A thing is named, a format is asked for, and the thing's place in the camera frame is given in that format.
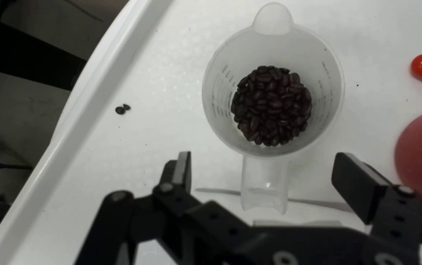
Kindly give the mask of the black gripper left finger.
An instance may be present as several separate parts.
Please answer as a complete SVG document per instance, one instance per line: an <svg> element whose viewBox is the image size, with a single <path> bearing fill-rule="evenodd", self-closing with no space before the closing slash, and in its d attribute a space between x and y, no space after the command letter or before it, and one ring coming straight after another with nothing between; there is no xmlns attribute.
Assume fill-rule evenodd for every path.
<svg viewBox="0 0 422 265"><path fill-rule="evenodd" d="M188 191L191 188L191 153L180 151L176 159L164 163L158 188L164 193L174 188Z"/></svg>

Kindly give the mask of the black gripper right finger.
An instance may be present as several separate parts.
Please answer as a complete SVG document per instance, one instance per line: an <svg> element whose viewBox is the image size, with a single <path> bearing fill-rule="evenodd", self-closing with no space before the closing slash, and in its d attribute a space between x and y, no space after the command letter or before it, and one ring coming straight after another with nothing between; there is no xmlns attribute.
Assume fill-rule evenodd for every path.
<svg viewBox="0 0 422 265"><path fill-rule="evenodd" d="M336 153L330 182L364 224L379 225L388 218L394 184L369 163L351 153Z"/></svg>

